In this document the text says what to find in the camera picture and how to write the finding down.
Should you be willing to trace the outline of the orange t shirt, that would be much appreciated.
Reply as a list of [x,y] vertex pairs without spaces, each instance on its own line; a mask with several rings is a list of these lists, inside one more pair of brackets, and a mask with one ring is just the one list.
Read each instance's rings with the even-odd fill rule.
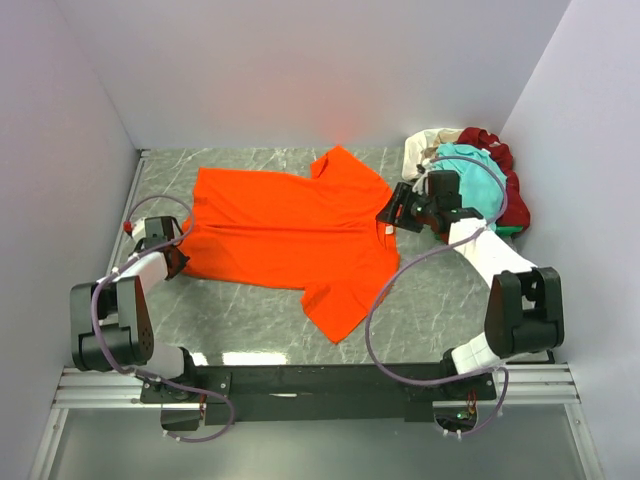
[[346,149],[309,177],[200,168],[181,245],[187,275],[302,293],[304,314],[334,344],[363,321],[399,267],[393,227],[377,220],[387,182]]

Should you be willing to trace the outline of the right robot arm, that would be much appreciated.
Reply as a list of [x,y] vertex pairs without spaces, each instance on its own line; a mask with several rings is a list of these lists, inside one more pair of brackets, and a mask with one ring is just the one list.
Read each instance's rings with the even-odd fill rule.
[[419,233],[430,227],[445,236],[432,255],[454,250],[490,288],[482,333],[449,351],[445,376],[428,386],[490,372],[509,360],[554,349],[565,340],[561,278],[551,267],[521,257],[490,227],[490,220],[462,204],[459,176],[429,171],[422,186],[396,185],[376,217],[388,226]]

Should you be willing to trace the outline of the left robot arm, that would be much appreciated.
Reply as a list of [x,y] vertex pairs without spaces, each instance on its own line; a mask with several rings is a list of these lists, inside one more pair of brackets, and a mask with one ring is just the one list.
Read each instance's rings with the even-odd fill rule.
[[94,282],[70,291],[71,355],[80,371],[109,372],[113,362],[128,375],[158,383],[162,378],[190,384],[194,366],[189,352],[157,342],[146,295],[176,277],[189,257],[178,248],[183,231],[171,216],[147,217],[124,224],[135,241],[127,262]]

